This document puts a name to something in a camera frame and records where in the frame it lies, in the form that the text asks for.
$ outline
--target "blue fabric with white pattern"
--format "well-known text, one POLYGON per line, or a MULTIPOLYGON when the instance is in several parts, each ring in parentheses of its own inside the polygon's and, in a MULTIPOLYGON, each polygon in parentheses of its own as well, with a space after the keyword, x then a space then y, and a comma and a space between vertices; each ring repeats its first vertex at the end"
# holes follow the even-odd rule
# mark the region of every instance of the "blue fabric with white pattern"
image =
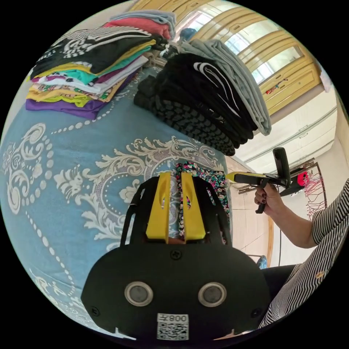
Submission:
POLYGON ((118 247, 139 184, 173 172, 170 231, 175 236, 180 202, 176 164, 192 161, 226 172, 222 153, 133 104, 138 82, 157 72, 145 69, 94 122, 23 106, 0 149, 1 210, 22 265, 57 308, 102 333, 80 295, 94 263, 118 247))

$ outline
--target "black cable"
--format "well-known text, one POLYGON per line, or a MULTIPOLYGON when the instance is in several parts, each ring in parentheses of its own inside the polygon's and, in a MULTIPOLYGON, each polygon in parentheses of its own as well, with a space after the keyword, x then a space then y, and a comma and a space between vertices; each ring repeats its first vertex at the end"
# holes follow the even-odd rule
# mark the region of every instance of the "black cable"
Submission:
POLYGON ((280 248, 279 248, 279 265, 278 266, 280 266, 280 263, 281 263, 281 229, 280 229, 280 248))

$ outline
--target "black and white striped sleeve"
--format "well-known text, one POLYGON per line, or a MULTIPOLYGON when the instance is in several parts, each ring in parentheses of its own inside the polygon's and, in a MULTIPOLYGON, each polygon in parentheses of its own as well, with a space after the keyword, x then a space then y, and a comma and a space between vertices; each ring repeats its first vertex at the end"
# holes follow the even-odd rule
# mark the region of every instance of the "black and white striped sleeve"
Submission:
POLYGON ((318 245, 347 215, 349 215, 349 179, 338 197, 327 208, 314 214, 312 227, 314 242, 318 245))

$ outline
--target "black pants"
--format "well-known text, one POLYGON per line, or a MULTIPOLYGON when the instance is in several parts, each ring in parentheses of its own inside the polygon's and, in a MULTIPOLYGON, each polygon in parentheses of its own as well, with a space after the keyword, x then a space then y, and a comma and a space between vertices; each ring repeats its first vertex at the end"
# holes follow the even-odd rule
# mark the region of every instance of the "black pants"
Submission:
POLYGON ((269 287, 270 299, 273 300, 279 293, 295 265, 275 266, 273 268, 262 269, 266 283, 269 287))

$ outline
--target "sticker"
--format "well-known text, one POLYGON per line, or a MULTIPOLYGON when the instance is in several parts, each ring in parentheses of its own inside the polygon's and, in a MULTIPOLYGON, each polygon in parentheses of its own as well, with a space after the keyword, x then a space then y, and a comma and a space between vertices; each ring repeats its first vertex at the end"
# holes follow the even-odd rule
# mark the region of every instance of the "sticker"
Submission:
POLYGON ((157 339, 185 341, 189 339, 189 316, 187 314, 158 314, 157 339))

